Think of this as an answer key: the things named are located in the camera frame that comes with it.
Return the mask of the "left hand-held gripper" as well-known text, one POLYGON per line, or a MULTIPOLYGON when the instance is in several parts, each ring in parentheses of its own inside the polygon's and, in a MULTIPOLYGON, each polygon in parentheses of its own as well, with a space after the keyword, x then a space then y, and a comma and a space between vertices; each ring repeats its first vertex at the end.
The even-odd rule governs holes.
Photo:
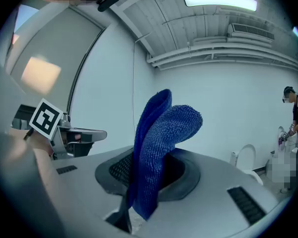
POLYGON ((29 125, 48 139, 53 160, 87 156, 94 142, 107 137, 104 130, 72 127, 68 113, 45 99, 39 102, 29 125))

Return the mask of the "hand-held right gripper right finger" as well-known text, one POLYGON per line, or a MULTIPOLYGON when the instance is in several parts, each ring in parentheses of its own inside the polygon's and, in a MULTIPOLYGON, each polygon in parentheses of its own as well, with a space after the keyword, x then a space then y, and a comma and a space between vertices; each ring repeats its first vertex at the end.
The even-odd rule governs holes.
POLYGON ((286 203, 231 164, 176 148, 199 167, 200 180, 183 199, 160 202, 140 238, 257 238, 286 203))

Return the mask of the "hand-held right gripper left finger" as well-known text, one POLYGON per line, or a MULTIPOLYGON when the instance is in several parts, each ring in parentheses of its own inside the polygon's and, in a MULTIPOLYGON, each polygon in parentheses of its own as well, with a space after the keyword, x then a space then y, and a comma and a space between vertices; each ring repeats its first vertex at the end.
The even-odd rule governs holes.
POLYGON ((54 160, 53 167, 75 197, 118 237, 132 237, 128 210, 133 147, 95 155, 54 160))

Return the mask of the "blue microfibre cloth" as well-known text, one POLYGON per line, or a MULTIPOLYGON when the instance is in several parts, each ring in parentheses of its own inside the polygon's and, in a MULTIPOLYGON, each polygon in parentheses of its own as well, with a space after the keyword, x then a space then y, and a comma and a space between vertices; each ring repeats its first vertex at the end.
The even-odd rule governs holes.
POLYGON ((165 173, 165 156, 175 145, 193 137, 202 127, 201 114, 188 105, 172 105, 169 89, 147 102, 136 129, 129 207, 148 220, 157 208, 165 173))

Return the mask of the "person's left forearm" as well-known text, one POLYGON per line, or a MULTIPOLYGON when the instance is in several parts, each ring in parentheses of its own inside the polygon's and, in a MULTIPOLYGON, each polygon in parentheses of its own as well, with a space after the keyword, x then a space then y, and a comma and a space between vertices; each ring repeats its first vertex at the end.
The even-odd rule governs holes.
POLYGON ((21 143, 16 144, 16 147, 19 148, 18 153, 26 149, 34 154, 43 185, 47 186, 52 169, 50 157, 53 154, 49 140, 36 130, 10 128, 7 134, 22 140, 21 143))

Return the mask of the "white tank toilet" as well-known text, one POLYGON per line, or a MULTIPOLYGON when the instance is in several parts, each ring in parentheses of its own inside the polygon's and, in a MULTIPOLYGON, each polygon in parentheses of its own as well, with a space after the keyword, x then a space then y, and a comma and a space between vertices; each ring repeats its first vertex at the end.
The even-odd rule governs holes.
POLYGON ((277 158, 282 154, 296 154, 298 150, 298 134, 295 133, 293 136, 289 137, 286 142, 283 142, 281 145, 278 144, 279 138, 284 134, 284 132, 288 132, 289 129, 284 130, 282 126, 278 128, 277 134, 277 143, 275 145, 274 153, 272 156, 277 158))
POLYGON ((260 185, 263 185, 262 179, 254 171, 254 163, 256 159, 256 149, 252 144, 247 144, 239 151, 232 151, 230 155, 230 164, 245 174, 249 175, 260 185))

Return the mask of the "white ceiling pipes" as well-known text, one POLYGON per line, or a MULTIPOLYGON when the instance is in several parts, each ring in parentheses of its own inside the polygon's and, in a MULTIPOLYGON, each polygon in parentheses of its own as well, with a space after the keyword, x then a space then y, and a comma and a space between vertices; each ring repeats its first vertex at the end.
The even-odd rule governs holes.
POLYGON ((213 62, 276 65, 298 71, 298 59, 268 47, 249 43, 208 43, 187 46, 155 57, 147 56, 147 63, 160 69, 213 62))

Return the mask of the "white air conditioner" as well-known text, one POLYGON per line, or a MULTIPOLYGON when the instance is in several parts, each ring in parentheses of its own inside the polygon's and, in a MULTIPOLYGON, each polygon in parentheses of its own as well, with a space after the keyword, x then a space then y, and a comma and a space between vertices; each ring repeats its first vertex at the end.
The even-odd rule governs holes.
POLYGON ((265 43, 272 43, 275 40, 274 34, 269 31, 239 23, 231 23, 228 25, 227 36, 232 38, 252 39, 265 43))

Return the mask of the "long ceiling light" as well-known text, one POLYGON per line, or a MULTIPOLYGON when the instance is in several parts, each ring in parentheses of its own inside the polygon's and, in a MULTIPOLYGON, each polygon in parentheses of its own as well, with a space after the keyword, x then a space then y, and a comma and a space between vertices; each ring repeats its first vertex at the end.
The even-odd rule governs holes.
POLYGON ((206 6, 206 5, 223 5, 233 6, 250 11, 256 11, 257 1, 256 0, 184 0, 188 7, 193 6, 206 6))

